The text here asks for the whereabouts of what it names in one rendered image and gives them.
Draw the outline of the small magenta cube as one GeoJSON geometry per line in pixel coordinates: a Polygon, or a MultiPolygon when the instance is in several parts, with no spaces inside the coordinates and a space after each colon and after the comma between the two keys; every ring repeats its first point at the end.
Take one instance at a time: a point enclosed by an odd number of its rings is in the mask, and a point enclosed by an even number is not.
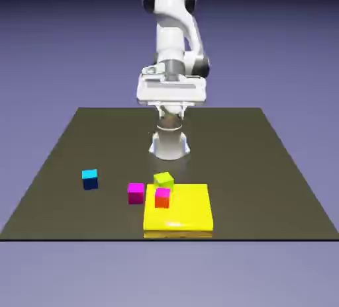
{"type": "Polygon", "coordinates": [[[128,194],[129,204],[143,204],[144,203],[144,183],[129,183],[127,194],[128,194]]]}

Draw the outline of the large yellow box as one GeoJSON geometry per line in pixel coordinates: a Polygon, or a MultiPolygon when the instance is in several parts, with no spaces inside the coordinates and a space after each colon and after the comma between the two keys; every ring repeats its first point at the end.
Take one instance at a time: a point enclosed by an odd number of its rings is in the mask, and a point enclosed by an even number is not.
{"type": "Polygon", "coordinates": [[[167,208],[155,207],[156,188],[146,187],[145,238],[210,238],[213,215],[206,184],[175,184],[167,208]]]}

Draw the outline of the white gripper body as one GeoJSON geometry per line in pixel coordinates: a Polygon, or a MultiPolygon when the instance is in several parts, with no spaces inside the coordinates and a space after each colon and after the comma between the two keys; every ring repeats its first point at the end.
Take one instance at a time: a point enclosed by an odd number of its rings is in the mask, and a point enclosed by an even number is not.
{"type": "Polygon", "coordinates": [[[143,104],[200,105],[207,98],[207,82],[202,77],[179,75],[178,81],[166,81],[164,74],[140,74],[136,98],[143,104]]]}

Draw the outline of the small pink and red cube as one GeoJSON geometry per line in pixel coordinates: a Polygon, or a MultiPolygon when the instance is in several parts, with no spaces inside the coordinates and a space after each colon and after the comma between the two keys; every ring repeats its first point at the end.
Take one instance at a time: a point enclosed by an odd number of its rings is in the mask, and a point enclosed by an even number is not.
{"type": "Polygon", "coordinates": [[[154,195],[154,206],[156,208],[169,208],[170,206],[170,188],[158,187],[154,195]]]}

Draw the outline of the small cyan cube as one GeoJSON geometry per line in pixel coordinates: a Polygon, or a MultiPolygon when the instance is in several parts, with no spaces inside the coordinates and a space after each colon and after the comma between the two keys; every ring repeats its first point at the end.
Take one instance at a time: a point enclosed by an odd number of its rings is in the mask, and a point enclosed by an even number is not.
{"type": "Polygon", "coordinates": [[[88,191],[97,189],[98,184],[98,172],[96,169],[85,169],[81,171],[81,178],[83,183],[83,189],[88,191]]]}

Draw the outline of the small lime green cube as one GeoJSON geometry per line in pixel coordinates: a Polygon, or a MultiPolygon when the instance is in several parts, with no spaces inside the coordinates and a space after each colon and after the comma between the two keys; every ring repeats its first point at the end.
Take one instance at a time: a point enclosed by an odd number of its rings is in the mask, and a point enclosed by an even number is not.
{"type": "Polygon", "coordinates": [[[173,191],[174,178],[169,172],[154,174],[154,186],[155,188],[166,188],[173,191]]]}

